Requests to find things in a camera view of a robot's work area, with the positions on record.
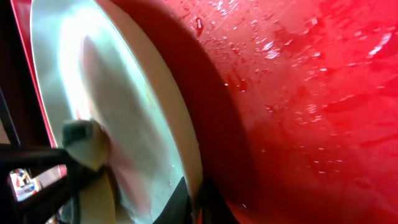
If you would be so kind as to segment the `green yellow sponge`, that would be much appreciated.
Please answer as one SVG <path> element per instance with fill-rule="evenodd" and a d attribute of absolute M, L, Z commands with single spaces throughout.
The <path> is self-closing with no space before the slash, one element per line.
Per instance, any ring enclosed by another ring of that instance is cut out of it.
<path fill-rule="evenodd" d="M 93 171 L 99 171 L 109 157 L 109 137 L 93 119 L 64 123 L 62 145 L 74 160 Z"/>

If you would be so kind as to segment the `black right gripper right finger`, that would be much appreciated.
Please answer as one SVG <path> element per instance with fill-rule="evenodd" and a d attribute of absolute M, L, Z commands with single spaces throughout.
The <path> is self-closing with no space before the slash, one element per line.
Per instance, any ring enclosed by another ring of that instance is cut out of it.
<path fill-rule="evenodd" d="M 216 183 L 205 178 L 200 186 L 196 202 L 199 224 L 239 224 L 229 209 Z"/>

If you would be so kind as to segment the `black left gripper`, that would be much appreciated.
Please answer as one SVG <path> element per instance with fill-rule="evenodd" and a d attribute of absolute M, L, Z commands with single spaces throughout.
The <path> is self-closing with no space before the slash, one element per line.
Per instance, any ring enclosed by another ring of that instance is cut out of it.
<path fill-rule="evenodd" d="M 44 189 L 27 169 L 46 171 L 65 165 L 67 174 Z M 20 148 L 1 145 L 1 223 L 45 223 L 72 197 L 85 190 L 104 173 L 72 158 L 64 149 Z"/>

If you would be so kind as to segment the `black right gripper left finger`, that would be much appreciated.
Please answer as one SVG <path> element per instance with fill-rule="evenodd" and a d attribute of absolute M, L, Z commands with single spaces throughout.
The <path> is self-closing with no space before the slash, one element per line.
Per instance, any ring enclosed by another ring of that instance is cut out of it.
<path fill-rule="evenodd" d="M 183 177 L 153 224 L 192 224 L 192 205 Z"/>

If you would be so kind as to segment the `light blue plate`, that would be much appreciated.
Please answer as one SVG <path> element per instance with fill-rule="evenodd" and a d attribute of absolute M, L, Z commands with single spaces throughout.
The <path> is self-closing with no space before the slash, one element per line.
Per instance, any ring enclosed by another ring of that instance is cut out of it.
<path fill-rule="evenodd" d="M 193 124 L 172 72 L 111 1 L 33 0 L 30 42 L 50 136 L 93 119 L 109 137 L 108 172 L 72 198 L 75 223 L 153 223 L 185 179 L 192 223 L 203 181 Z"/>

